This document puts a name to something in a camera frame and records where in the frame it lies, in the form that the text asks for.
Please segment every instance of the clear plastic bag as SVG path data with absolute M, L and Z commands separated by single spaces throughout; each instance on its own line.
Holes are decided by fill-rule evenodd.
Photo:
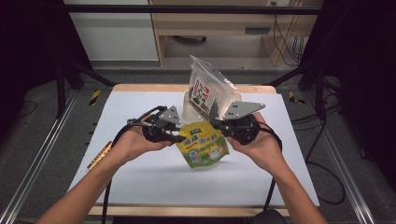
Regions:
M 189 104 L 206 120 L 222 119 L 235 87 L 215 66 L 191 56 Z

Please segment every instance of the white table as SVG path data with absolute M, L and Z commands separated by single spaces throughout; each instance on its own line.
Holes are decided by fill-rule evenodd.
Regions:
M 110 93 L 91 143 L 70 186 L 88 172 L 87 165 L 127 119 L 157 105 L 175 105 L 181 113 L 187 85 L 120 84 Z M 311 178 L 283 99 L 272 87 L 238 86 L 243 101 L 265 103 L 267 123 L 283 142 L 283 154 L 315 205 Z M 175 145 L 146 153 L 121 167 L 112 180 L 107 213 L 113 216 L 250 217 L 262 210 L 272 177 L 250 158 L 233 150 L 218 163 L 191 169 Z M 102 213 L 103 195 L 90 212 Z M 270 206 L 288 212 L 277 188 Z

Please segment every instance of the forearm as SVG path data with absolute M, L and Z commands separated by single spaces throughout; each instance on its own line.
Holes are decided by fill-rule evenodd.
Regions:
M 82 223 L 112 176 L 123 165 L 117 153 L 109 153 L 37 223 Z
M 328 223 L 312 203 L 292 170 L 285 169 L 274 178 L 293 223 Z

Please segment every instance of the cartoon character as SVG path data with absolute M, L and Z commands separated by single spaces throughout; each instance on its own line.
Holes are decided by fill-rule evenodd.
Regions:
M 194 162 L 194 163 L 201 163 L 201 162 L 202 162 L 202 159 L 201 159 L 201 157 L 200 157 L 200 155 L 199 155 L 198 149 L 195 149 L 195 148 L 191 149 L 191 150 L 187 153 L 187 156 L 188 156 L 189 159 L 190 159 L 192 162 Z
M 209 151 L 210 151 L 210 159 L 214 160 L 223 153 L 224 147 L 222 145 L 219 145 L 217 142 L 213 142 L 210 145 Z

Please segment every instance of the snack bag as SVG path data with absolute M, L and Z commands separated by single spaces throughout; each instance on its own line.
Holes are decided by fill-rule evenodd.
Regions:
M 193 56 L 189 103 L 206 120 L 221 119 L 235 87 L 215 66 Z
M 209 121 L 185 125 L 179 134 L 186 140 L 176 145 L 191 169 L 212 165 L 230 154 L 224 135 L 214 129 Z

